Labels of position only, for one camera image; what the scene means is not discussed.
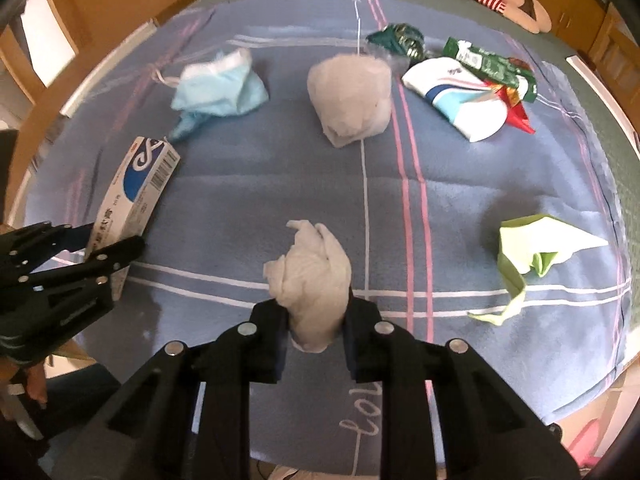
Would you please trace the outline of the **person's left hand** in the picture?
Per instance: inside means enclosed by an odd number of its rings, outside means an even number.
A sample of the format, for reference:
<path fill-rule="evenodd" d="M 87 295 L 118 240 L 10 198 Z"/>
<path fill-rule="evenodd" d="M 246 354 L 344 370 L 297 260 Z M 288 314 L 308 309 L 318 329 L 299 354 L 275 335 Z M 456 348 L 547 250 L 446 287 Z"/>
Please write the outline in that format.
<path fill-rule="evenodd" d="M 38 403 L 40 408 L 45 408 L 48 403 L 47 377 L 43 362 L 24 369 L 25 392 L 29 399 Z"/>

